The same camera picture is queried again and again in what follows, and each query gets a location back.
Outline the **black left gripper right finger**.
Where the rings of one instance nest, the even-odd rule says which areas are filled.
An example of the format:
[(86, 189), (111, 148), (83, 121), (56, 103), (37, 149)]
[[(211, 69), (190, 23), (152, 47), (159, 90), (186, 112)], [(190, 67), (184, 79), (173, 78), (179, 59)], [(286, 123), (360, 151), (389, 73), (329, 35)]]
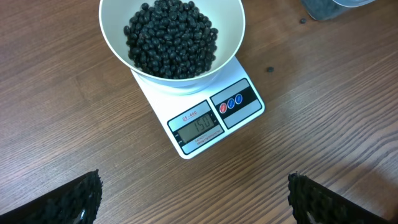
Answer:
[(305, 175), (288, 175), (288, 203), (298, 224), (390, 224)]

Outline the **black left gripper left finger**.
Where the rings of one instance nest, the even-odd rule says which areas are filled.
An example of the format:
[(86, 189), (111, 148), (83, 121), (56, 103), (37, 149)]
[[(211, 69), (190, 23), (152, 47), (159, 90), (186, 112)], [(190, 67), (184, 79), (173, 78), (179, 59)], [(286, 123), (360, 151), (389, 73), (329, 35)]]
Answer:
[(1, 215), (3, 224), (93, 224), (100, 208), (103, 182), (98, 170)]

